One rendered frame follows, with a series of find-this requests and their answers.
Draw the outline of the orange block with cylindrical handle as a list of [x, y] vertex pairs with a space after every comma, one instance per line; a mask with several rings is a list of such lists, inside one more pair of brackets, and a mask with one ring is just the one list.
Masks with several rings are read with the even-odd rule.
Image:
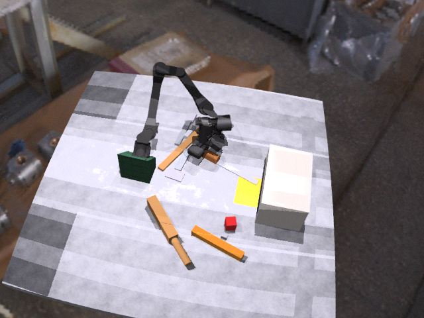
[[169, 217], [165, 213], [158, 198], [156, 197], [156, 195], [153, 195], [152, 197], [146, 198], [146, 200], [147, 206], [149, 207], [161, 231], [166, 237], [166, 240], [169, 244], [172, 243], [185, 267], [189, 266], [192, 262], [186, 254], [185, 250], [183, 249], [181, 243], [179, 242], [178, 233], [175, 230], [173, 224], [171, 223]]

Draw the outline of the orange bar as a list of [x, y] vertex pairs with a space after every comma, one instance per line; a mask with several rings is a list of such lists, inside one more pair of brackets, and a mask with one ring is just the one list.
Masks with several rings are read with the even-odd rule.
[[159, 166], [158, 169], [164, 171], [183, 151], [188, 148], [199, 136], [199, 127], [188, 136]]
[[208, 233], [197, 225], [194, 226], [193, 230], [191, 231], [191, 234], [197, 237], [199, 240], [202, 240], [206, 244], [210, 244], [217, 250], [220, 250], [228, 256], [235, 258], [239, 262], [244, 256], [244, 252], [241, 249], [238, 249], [235, 246], [226, 243], [224, 240], [212, 235], [211, 233]]

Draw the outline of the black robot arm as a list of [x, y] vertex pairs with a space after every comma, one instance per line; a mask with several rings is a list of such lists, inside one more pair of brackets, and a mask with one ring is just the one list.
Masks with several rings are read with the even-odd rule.
[[[160, 97], [160, 89], [164, 75], [177, 76], [180, 81], [183, 83], [185, 88], [189, 91], [190, 95], [193, 97], [195, 105], [198, 111], [202, 115], [209, 115], [210, 117], [196, 117], [195, 124], [199, 125], [199, 131], [202, 134], [210, 134], [213, 131], [213, 124], [217, 131], [231, 131], [232, 122], [230, 115], [218, 115], [214, 112], [213, 105], [202, 95], [199, 90], [196, 88], [196, 85], [192, 82], [190, 77], [186, 74], [183, 68], [178, 68], [175, 66], [167, 66], [163, 62], [158, 62], [153, 66], [153, 86], [152, 94], [148, 108], [148, 116], [143, 128], [143, 131], [138, 134], [137, 140], [134, 144], [134, 150], [132, 156], [137, 156], [141, 158], [148, 158], [150, 156], [150, 139], [153, 139], [158, 134], [159, 123], [156, 123], [156, 116], [158, 110], [158, 102]], [[208, 140], [206, 147], [211, 147], [216, 152], [222, 149], [225, 139], [224, 134], [214, 135]]]

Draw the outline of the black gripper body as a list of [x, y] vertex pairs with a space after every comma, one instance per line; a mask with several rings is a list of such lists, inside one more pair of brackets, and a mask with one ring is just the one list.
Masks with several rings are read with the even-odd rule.
[[199, 142], [197, 145], [192, 144], [188, 150], [187, 153], [197, 159], [200, 159], [203, 156], [204, 150], [206, 148], [206, 144], [208, 140], [212, 137], [212, 134], [215, 132], [216, 135], [221, 134], [221, 131], [217, 131], [215, 129], [215, 126], [213, 125], [213, 131], [210, 134], [202, 134], [199, 130], [197, 131], [197, 134], [199, 136], [196, 138]]

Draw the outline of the brown cylinder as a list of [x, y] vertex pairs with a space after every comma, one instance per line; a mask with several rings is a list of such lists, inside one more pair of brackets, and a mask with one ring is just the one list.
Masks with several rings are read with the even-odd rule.
[[203, 158], [207, 159], [208, 161], [217, 164], [221, 167], [223, 167], [224, 169], [246, 179], [247, 181], [253, 183], [254, 185], [256, 185], [258, 183], [258, 180], [254, 179], [253, 177], [249, 176], [248, 174], [245, 174], [244, 172], [224, 163], [223, 161], [220, 160], [220, 156], [210, 150], [207, 149], [207, 151], [203, 154], [202, 156]]

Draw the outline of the red block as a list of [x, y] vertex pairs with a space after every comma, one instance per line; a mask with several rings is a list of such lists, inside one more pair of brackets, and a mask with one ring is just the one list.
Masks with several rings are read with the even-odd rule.
[[235, 217], [226, 217], [225, 218], [225, 228], [226, 231], [234, 231], [236, 230], [237, 222]]

